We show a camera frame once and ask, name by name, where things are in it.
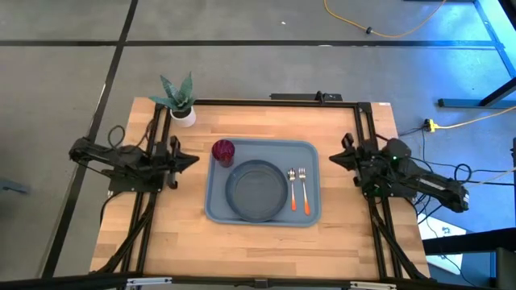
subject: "fork handle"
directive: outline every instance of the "fork handle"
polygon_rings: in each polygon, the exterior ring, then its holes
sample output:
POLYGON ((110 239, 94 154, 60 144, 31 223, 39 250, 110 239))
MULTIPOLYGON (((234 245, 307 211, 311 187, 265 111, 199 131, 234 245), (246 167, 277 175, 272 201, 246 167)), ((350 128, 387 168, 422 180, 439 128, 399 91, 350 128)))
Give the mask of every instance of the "fork handle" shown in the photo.
POLYGON ((292 188, 292 211, 296 211, 296 197, 293 194, 293 181, 290 181, 290 186, 292 188))
POLYGON ((303 183, 303 197, 305 198, 305 214, 310 215, 310 205, 308 204, 308 198, 306 198, 306 186, 305 181, 303 183))

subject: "butcher block table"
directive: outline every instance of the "butcher block table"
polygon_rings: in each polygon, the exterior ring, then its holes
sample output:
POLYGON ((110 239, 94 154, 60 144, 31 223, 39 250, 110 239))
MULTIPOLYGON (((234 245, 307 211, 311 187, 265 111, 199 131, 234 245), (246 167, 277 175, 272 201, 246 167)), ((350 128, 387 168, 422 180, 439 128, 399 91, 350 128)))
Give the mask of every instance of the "butcher block table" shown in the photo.
MULTIPOLYGON (((159 193, 145 260, 145 275, 267 277, 299 279, 377 280, 377 259, 367 201, 348 172, 328 157, 343 150, 345 133, 356 135, 353 110, 314 107, 195 106, 190 128, 172 122, 184 153, 200 160, 177 174, 178 189, 159 193), (205 214, 210 149, 226 137, 290 139, 312 143, 318 151, 321 218, 306 228, 220 224, 205 214)), ((397 136, 388 103, 373 103, 377 133, 397 136)), ((154 103, 134 100, 125 144, 137 143, 152 119, 154 103)), ((160 122, 164 122, 164 110, 160 122)), ((429 275, 415 212, 402 198, 390 198, 395 234, 418 270, 429 275)), ((102 267, 127 236, 135 193, 109 202, 98 234, 91 270, 102 267)), ((135 269, 139 241, 131 256, 135 269)), ((383 240, 389 276, 389 246, 383 240)))

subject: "yellow cable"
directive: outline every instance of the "yellow cable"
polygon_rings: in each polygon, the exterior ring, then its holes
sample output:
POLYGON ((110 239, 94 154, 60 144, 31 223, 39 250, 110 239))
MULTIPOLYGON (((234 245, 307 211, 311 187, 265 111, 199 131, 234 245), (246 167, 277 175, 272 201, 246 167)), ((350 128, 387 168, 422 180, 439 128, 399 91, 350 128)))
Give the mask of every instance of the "yellow cable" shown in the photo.
POLYGON ((497 176, 495 176, 495 177, 493 177, 493 178, 489 178, 488 180, 484 180, 484 181, 481 181, 481 182, 479 182, 479 183, 477 183, 477 184, 474 184, 474 185, 468 186, 468 189, 470 189, 470 188, 472 188, 472 187, 475 187, 475 186, 478 186, 478 185, 482 185, 482 184, 484 184, 484 183, 486 183, 486 182, 490 182, 491 180, 498 179, 498 178, 500 178, 500 177, 502 177, 502 176, 506 176, 507 174, 509 174, 509 173, 511 173, 511 172, 514 172, 514 171, 516 171, 516 167, 515 167, 515 168, 512 168, 512 169, 509 169, 509 170, 507 170, 506 172, 503 172, 502 174, 497 175, 497 176))
POLYGON ((450 125, 450 126, 439 126, 439 125, 437 125, 436 123, 434 123, 434 128, 435 128, 435 129, 451 129, 451 128, 457 128, 458 126, 468 125, 468 124, 471 124, 471 123, 476 122, 476 121, 485 120, 485 119, 487 119, 487 118, 491 118, 491 117, 495 117, 495 116, 498 116, 498 115, 501 115, 501 114, 507 113, 507 112, 509 112, 510 110, 513 110, 513 109, 516 109, 516 106, 514 106, 514 107, 510 107, 509 109, 505 109, 505 110, 503 110, 502 112, 498 112, 498 113, 495 113, 495 114, 491 114, 491 115, 489 115, 489 116, 485 116, 485 117, 482 117, 482 118, 476 118, 476 119, 473 119, 473 120, 471 120, 471 121, 462 122, 462 123, 458 123, 458 124, 450 125))
MULTIPOLYGON (((441 4, 434 10, 434 12, 432 12, 430 15, 428 15, 428 17, 423 20, 419 25, 417 25, 415 28, 405 32, 405 33, 401 33, 400 35, 385 35, 383 33, 380 33, 380 32, 376 32, 374 30, 371 30, 371 33, 373 33, 374 35, 378 35, 378 36, 381 36, 381 37, 385 37, 385 38, 400 38, 400 37, 403 37, 405 35, 409 35, 410 33, 413 33, 414 31, 417 31, 419 28, 421 28, 423 25, 425 25, 426 22, 428 22, 428 20, 430 20, 432 18, 432 16, 434 16, 434 14, 439 11, 439 9, 444 5, 444 3, 446 3, 447 0, 443 0, 441 2, 441 4)), ((363 27, 361 26, 360 24, 358 23, 355 23, 355 22, 352 22, 351 20, 349 19, 345 19, 344 17, 341 17, 341 16, 338 16, 337 14, 335 14, 333 11, 330 10, 330 8, 328 8, 328 3, 327 3, 327 0, 324 0, 324 8, 326 8, 326 11, 333 17, 337 18, 337 19, 340 19, 342 21, 344 21, 345 23, 349 23, 355 27, 358 27, 360 29, 362 29, 363 31, 366 31, 368 30, 367 27, 363 27)))

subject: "white pot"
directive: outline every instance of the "white pot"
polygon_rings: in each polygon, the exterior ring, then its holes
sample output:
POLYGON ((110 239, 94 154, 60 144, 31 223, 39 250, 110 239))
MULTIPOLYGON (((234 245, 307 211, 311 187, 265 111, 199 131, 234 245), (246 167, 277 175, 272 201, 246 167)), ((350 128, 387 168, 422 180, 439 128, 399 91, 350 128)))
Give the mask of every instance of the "white pot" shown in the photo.
POLYGON ((192 110, 190 111, 190 114, 184 118, 176 118, 172 114, 172 110, 170 110, 170 115, 172 116, 172 119, 174 119, 174 123, 178 125, 179 127, 189 127, 192 126, 195 123, 195 120, 197 119, 197 115, 195 114, 194 108, 192 107, 192 110))

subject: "plant pot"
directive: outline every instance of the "plant pot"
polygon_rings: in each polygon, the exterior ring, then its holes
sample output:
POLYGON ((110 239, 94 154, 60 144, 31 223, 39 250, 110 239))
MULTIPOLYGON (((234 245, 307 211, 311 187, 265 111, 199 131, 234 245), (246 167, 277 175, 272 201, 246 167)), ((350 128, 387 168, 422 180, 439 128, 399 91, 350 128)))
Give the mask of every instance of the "plant pot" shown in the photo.
POLYGON ((197 119, 193 107, 189 108, 185 112, 172 112, 172 110, 170 110, 170 115, 172 116, 172 119, 174 119, 174 123, 183 128, 192 126, 197 119))

